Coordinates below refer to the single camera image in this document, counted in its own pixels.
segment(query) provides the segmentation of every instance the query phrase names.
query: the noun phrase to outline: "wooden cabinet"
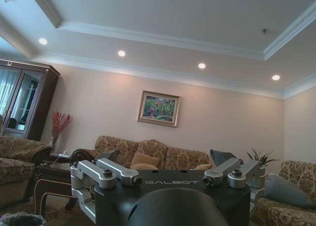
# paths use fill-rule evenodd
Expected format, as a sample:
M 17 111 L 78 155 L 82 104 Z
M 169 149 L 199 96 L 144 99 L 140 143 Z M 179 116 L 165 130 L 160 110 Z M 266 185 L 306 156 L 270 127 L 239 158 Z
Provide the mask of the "wooden cabinet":
M 59 75 L 50 65 L 0 59 L 1 135 L 40 140 Z

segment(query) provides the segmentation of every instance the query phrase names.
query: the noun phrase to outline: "vase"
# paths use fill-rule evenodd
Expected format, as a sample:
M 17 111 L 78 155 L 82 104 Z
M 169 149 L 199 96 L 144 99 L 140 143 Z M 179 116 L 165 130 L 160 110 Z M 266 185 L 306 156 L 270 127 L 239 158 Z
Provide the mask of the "vase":
M 56 144 L 57 138 L 52 138 L 50 140 L 49 145 L 51 146 L 51 152 L 54 153 L 55 152 L 55 144 Z

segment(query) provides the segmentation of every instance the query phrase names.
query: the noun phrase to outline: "wall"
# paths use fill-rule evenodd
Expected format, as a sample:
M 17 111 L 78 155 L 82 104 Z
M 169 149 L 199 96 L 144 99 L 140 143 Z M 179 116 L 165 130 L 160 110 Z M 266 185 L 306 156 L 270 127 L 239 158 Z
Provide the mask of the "wall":
M 316 163 L 316 88 L 285 100 L 285 159 Z
M 211 148 L 246 158 L 246 151 L 273 151 L 284 158 L 284 101 L 54 65 L 62 74 L 52 100 L 52 111 L 71 113 L 74 122 L 57 142 L 57 151 L 71 153 L 94 147 L 100 135 L 129 140 L 156 139 L 171 147 L 209 153 Z M 137 122 L 143 90 L 181 96 L 179 127 Z M 50 141 L 48 118 L 42 141 Z M 271 163 L 277 172 L 280 162 Z

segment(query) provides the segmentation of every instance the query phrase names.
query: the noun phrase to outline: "crown molding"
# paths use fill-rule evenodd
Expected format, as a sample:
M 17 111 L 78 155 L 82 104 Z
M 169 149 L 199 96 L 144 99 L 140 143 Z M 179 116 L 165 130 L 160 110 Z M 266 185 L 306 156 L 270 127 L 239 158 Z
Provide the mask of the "crown molding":
M 268 45 L 264 53 L 264 60 L 268 60 L 302 30 L 304 30 L 311 22 L 316 19 L 316 1 L 308 7 L 296 20 L 294 20 L 270 45 Z
M 263 52 L 230 45 L 180 38 L 167 35 L 152 34 L 134 30 L 126 30 L 108 26 L 100 26 L 81 22 L 65 21 L 59 27 L 61 30 L 110 38 L 127 39 L 137 42 L 147 42 L 178 48 L 192 49 L 202 52 L 213 52 L 254 60 L 264 60 Z
M 234 82 L 192 75 L 189 73 L 172 72 L 167 70 L 160 70 L 140 66 L 126 66 L 113 62 L 89 59 L 85 57 L 77 57 L 56 53 L 44 53 L 33 59 L 33 61 L 44 62 L 49 64 L 60 64 L 89 70 L 119 73 L 123 75 L 131 75 L 149 79 L 171 81 L 182 84 L 190 84 L 238 93 L 283 99 L 283 91 L 279 90 L 260 89 L 255 87 L 244 86 Z
M 314 87 L 316 87 L 316 73 L 313 73 L 299 82 L 287 87 L 284 91 L 284 99 L 291 98 Z
M 39 5 L 52 25 L 58 28 L 63 20 L 52 2 L 50 0 L 35 0 L 35 2 Z
M 202 52 L 212 52 L 261 61 L 266 61 L 270 57 L 272 57 L 277 51 L 279 51 L 283 46 L 285 46 L 289 41 L 291 41 L 296 35 L 298 35 L 316 19 L 315 1 L 262 51 L 247 49 L 238 46 L 205 42 L 189 38 L 159 35 L 88 23 L 63 21 L 63 19 L 57 12 L 57 9 L 50 0 L 35 0 L 35 2 L 39 5 L 47 18 L 51 21 L 52 25 L 55 28 L 59 28 L 62 30 L 96 36 L 120 38 L 138 42 L 173 46 Z
M 38 55 L 37 49 L 0 15 L 0 37 L 10 43 L 28 59 Z

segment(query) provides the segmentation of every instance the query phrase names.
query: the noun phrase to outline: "silver mount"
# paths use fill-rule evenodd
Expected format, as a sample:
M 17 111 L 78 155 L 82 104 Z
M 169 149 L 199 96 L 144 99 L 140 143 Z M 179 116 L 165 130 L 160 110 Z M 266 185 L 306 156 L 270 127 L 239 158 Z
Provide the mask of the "silver mount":
M 107 158 L 94 160 L 94 163 L 88 160 L 75 162 L 70 172 L 72 195 L 78 198 L 81 210 L 95 223 L 95 204 L 87 187 L 98 184 L 103 189 L 114 188 L 117 178 L 122 185 L 138 186 L 142 178 L 137 170 L 125 168 Z
M 250 213 L 253 213 L 256 202 L 263 195 L 265 188 L 265 166 L 261 166 L 259 161 L 249 160 L 245 164 L 237 158 L 230 158 L 226 162 L 218 165 L 214 169 L 204 172 L 204 183 L 208 186 L 217 186 L 223 183 L 225 177 L 232 188 L 250 187 Z

